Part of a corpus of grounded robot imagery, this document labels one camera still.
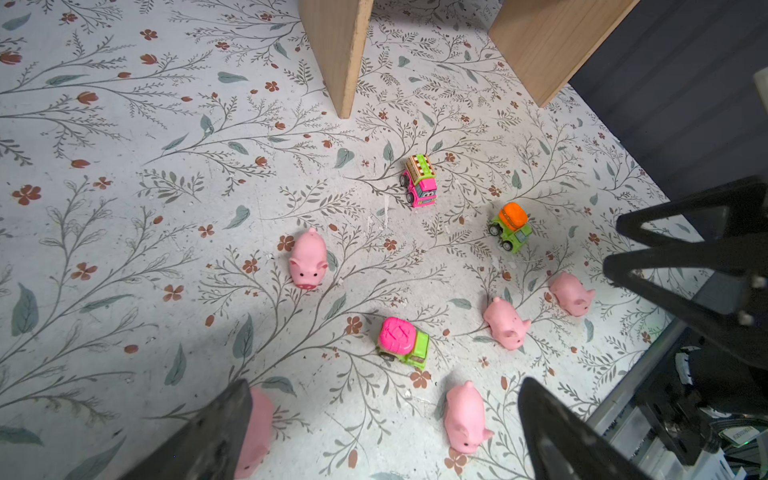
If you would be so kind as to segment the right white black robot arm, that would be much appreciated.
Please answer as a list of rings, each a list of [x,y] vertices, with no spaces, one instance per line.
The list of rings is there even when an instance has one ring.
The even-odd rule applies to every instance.
[[[705,211],[721,220],[710,240],[649,227]],[[616,229],[642,247],[607,257],[605,276],[686,326],[636,395],[666,449],[692,465],[717,451],[729,428],[766,429],[766,180],[747,177],[623,214]]]

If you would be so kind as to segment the orange green mixer toy truck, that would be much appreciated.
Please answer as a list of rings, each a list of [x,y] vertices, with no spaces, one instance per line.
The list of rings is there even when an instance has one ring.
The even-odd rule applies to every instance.
[[[488,232],[498,237],[501,247],[517,253],[533,235],[533,229],[525,210],[515,202],[505,204],[488,225]]]

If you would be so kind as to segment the pink green striped toy truck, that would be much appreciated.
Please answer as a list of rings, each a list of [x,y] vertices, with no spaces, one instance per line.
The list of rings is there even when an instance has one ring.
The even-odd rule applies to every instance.
[[[406,200],[412,208],[432,205],[437,199],[435,171],[426,155],[412,155],[404,162],[399,183],[406,189]]]

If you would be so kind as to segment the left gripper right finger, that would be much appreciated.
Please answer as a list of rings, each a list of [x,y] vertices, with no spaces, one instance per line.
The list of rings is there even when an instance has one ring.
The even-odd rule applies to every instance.
[[[648,479],[536,379],[523,380],[517,405],[537,479]]]

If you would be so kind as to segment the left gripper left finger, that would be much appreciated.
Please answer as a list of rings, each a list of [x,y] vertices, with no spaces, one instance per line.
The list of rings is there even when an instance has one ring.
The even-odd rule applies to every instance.
[[[230,384],[123,480],[232,480],[252,412],[248,383]]]

